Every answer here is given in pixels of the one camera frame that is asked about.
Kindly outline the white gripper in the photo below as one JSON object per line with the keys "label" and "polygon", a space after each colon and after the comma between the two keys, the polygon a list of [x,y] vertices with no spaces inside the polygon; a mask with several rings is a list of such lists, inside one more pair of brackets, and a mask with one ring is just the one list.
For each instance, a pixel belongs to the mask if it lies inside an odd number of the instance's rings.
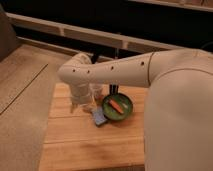
{"label": "white gripper", "polygon": [[96,102],[92,101],[92,95],[88,84],[70,85],[71,101],[70,113],[73,113],[77,108],[77,104],[86,104],[84,110],[92,112],[97,108]]}

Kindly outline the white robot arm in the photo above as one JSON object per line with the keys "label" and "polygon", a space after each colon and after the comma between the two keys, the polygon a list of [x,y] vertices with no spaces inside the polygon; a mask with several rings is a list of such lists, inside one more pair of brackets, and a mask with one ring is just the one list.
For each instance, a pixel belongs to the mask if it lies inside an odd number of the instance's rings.
{"label": "white robot arm", "polygon": [[186,48],[98,64],[77,54],[58,74],[77,103],[90,83],[146,87],[145,170],[213,171],[213,53]]}

